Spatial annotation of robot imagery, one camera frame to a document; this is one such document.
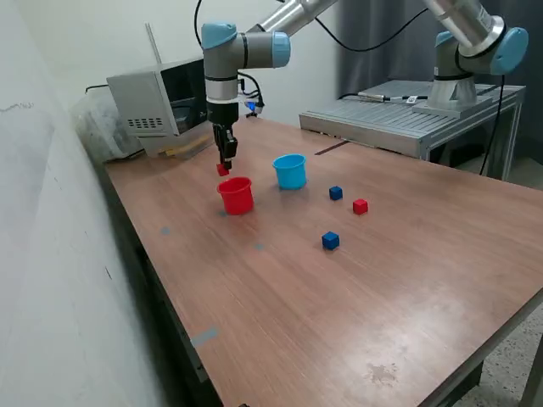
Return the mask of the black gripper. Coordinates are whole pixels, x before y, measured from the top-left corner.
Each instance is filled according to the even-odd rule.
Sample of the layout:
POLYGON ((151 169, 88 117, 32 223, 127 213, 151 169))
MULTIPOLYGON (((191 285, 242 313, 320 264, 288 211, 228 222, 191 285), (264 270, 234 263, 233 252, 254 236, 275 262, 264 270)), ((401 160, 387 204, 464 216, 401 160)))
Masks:
POLYGON ((215 143, 219 151, 220 165, 224 164, 226 170, 232 168, 232 160, 236 157, 238 140, 233 135, 232 125, 239 118, 239 104, 234 103, 207 103, 208 120, 213 124, 215 143))

